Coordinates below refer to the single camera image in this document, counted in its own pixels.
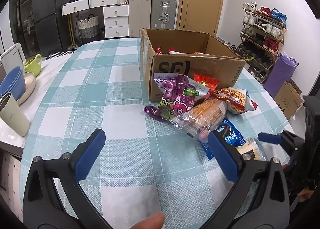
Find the person's left hand thumb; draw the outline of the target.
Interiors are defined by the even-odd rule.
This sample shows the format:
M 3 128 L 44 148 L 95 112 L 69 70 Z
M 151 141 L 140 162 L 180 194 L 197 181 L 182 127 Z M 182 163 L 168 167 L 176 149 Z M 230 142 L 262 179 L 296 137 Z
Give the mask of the person's left hand thumb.
M 131 229 L 161 229 L 164 225 L 164 221 L 165 216 L 163 213 L 155 213 L 135 224 Z

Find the person's right hand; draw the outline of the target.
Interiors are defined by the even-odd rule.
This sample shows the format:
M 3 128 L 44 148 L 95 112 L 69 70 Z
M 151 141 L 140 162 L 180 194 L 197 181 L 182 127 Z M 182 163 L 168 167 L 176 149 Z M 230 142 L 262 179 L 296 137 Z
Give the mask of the person's right hand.
M 310 190 L 308 187 L 305 187 L 300 193 L 297 195 L 300 196 L 299 202 L 304 202 L 306 200 L 309 200 L 311 196 L 313 195 L 314 190 Z

